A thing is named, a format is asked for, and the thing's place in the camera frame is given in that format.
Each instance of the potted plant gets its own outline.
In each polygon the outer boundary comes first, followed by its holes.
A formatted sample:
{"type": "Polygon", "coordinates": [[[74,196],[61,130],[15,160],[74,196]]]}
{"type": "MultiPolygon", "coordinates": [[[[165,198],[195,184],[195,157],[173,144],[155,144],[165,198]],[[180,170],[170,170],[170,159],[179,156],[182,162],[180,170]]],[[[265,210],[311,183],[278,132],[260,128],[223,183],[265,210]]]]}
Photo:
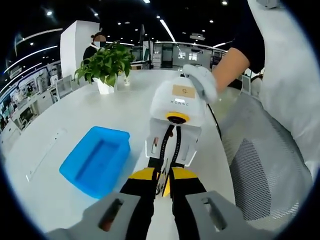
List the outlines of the potted plant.
{"type": "Polygon", "coordinates": [[[74,73],[79,84],[79,79],[85,77],[86,81],[97,82],[100,94],[114,93],[120,73],[129,76],[131,62],[135,59],[130,49],[115,41],[81,62],[80,68],[74,73]]]}

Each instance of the white flower pot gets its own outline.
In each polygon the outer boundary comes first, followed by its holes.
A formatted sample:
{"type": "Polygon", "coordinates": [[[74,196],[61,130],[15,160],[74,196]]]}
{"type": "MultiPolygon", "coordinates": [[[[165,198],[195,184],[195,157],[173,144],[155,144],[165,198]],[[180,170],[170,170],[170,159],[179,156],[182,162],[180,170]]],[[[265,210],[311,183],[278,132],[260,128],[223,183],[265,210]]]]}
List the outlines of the white flower pot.
{"type": "Polygon", "coordinates": [[[113,94],[117,88],[117,81],[113,87],[103,83],[99,78],[94,77],[93,80],[97,83],[101,95],[113,94]]]}

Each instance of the white cabinet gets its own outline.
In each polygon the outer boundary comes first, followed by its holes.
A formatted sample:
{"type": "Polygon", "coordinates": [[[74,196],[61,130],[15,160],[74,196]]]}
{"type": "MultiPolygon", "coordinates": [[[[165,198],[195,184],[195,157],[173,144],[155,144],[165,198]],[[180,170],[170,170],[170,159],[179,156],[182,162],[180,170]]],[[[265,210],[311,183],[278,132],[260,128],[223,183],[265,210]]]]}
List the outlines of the white cabinet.
{"type": "Polygon", "coordinates": [[[48,109],[54,102],[51,98],[50,91],[45,91],[38,96],[37,107],[39,114],[42,114],[46,109],[48,109]]]}

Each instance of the blue container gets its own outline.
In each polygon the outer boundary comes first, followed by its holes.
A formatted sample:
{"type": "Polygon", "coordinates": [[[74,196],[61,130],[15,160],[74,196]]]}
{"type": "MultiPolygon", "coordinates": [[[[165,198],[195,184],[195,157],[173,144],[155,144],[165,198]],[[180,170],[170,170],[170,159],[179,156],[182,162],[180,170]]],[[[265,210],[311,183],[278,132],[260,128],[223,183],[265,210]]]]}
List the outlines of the blue container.
{"type": "Polygon", "coordinates": [[[112,192],[130,153],[130,134],[94,126],[64,160],[59,172],[85,194],[112,192]]]}

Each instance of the human hand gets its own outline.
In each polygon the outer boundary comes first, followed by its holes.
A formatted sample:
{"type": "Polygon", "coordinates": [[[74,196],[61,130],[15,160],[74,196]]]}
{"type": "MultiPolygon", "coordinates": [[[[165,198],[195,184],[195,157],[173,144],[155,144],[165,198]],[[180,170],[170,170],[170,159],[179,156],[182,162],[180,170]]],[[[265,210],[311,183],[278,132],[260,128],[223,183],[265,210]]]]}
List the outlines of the human hand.
{"type": "Polygon", "coordinates": [[[208,104],[218,99],[217,81],[208,69],[186,64],[183,66],[183,74],[192,81],[200,97],[208,104]]]}

